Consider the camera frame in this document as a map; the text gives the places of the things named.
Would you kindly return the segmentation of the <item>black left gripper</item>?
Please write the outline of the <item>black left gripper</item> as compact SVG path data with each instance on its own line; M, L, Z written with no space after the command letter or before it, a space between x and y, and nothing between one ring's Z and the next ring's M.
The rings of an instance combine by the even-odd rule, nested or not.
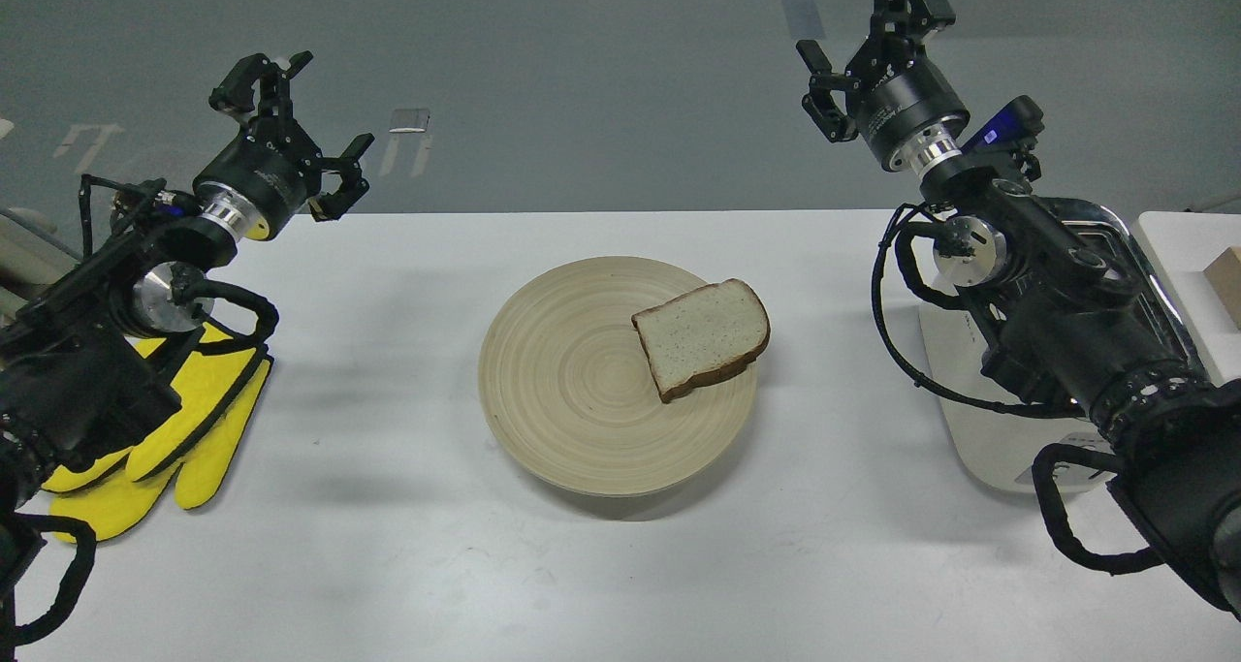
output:
M361 158L374 135L356 135L341 155L321 156L293 117L290 79L313 58L302 51L282 66L254 53L208 93L208 106L242 128L194 179L194 195L204 217L235 241L276 238L305 205L316 222L338 221L369 191ZM321 190L325 174L338 179L335 190Z

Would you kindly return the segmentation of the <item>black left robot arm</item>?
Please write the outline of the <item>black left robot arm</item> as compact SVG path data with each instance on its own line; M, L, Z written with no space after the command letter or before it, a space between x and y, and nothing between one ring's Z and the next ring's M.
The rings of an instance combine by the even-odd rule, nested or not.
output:
M309 207L341 219L369 191L364 133L326 155L298 123L290 83L313 60L241 58L208 94L240 124L190 191L165 179L79 178L81 260L2 329L2 658L56 631L79 602L98 537L22 507L58 468L141 442L182 406L192 354L266 350L278 309L208 277L241 238L268 241Z

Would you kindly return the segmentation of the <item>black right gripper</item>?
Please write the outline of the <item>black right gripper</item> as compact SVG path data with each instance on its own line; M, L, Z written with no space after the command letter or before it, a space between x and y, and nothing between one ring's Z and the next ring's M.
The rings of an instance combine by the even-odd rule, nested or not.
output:
M828 142L864 142L884 171L911 168L910 145L933 135L957 140L970 123L965 103L925 55L926 41L956 22L949 0L874 0L866 39L846 72L833 70L817 40L798 40L810 71L802 109ZM834 93L845 97L845 111Z

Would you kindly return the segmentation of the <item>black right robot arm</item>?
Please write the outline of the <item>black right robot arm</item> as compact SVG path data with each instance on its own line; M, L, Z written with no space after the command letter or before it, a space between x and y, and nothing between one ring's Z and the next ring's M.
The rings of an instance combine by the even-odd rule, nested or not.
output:
M864 140L884 171L915 171L922 200L894 212L872 265L872 317L896 365L944 400L1015 419L1082 419L1108 451L1050 443L1033 460L1042 524L1069 560L1113 578L1165 565L1214 609L1239 614L1239 383L1210 381L1191 344L1150 317L1158 287L1136 260L1083 238L1037 197L1042 111L1019 96L970 138L970 116L925 43L948 0L874 0L869 34L835 71L797 43L802 106L828 142ZM944 388L906 361L881 284L962 311L987 348L980 375L1011 404Z

